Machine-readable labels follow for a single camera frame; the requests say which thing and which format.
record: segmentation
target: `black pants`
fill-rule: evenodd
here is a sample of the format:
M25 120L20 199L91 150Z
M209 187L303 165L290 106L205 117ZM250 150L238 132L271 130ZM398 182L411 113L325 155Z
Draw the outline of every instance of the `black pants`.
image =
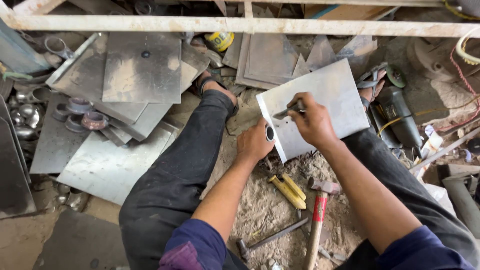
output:
M172 231L188 220L200 203L218 157L225 121L233 112L231 100L206 91L177 140L138 180L120 211L123 244L132 270L156 270ZM390 153L371 130L343 140L369 169L443 244L459 252L474 267L479 251L468 229L444 210ZM376 268L378 256L368 240L342 269ZM232 252L223 269L248 268Z

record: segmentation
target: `foot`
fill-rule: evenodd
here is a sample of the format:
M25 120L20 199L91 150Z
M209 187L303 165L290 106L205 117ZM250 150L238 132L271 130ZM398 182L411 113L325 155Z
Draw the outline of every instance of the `foot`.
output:
M375 98L378 96L378 94L380 94L380 91L382 90L382 88L384 87L385 80L382 80L382 78L385 77L386 74L387 74L387 71L385 71L385 70L382 70L378 73L378 80L380 80L380 81L377 84L377 89L375 91L375 96L372 97L373 87L359 90L360 96L369 100L370 103L372 101L374 101Z
M205 70L201 75L200 77L198 77L198 82L200 83L201 81L203 81L203 79L205 79L206 77L210 77L212 76L210 74L210 72L208 72L207 70ZM206 91L210 91L210 90L216 90L216 91L220 91L222 93L224 93L225 95L227 95L231 100L232 100L232 103L233 103L233 106L235 107L237 105L237 97L230 91L224 89L221 85L219 85L217 82L215 81L209 81L205 84L204 86L204 92Z

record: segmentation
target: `hammer head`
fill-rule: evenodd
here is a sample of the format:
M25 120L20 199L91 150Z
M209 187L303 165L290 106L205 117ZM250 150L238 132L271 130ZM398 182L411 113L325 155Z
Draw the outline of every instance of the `hammer head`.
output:
M339 184L314 177L310 177L308 180L308 187L314 190L321 190L331 195L337 195L342 191L342 187Z
M250 249L245 244L245 241L243 239L238 240L237 246L240 250L240 255L242 259L244 259L245 262L248 262L248 260L250 259Z

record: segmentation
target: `purple sleeve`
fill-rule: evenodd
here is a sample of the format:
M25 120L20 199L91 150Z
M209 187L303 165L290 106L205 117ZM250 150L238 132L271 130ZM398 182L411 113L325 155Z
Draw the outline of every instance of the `purple sleeve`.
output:
M474 270L456 251L444 246L427 226L422 226L393 242L377 258L381 269L395 270Z
M212 226L187 220L173 231L159 270L221 270L226 256L227 246Z

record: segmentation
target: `sandal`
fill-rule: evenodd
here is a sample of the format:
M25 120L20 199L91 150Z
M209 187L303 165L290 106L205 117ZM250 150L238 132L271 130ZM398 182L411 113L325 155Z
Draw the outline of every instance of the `sandal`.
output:
M360 96L360 100L363 106L367 107L367 110L370 106L370 102L373 100L375 97L375 92L377 91L377 84L380 82L378 80L378 73L381 70L387 69L388 63L387 62L382 62L378 66L372 67L369 71L365 72L355 83L357 84L357 89L367 89L367 88L372 88L372 98L370 100ZM373 81L366 81L366 79L372 77Z
M204 87L205 87L205 84L207 82L210 82L210 81L214 81L216 83L218 83L223 89L227 90L228 91L228 88L223 85L223 83L221 82L217 82L212 76L208 76L208 77L205 77L201 82L200 82L200 85L198 85L198 80L196 82L196 86L197 86L197 89L196 91L191 91L194 95L196 95L197 97L199 97L200 99L202 99L204 97ZM237 115L237 113L239 112L239 103L237 102L237 105L235 105L235 107L233 108L233 113L231 115L232 116L235 116Z

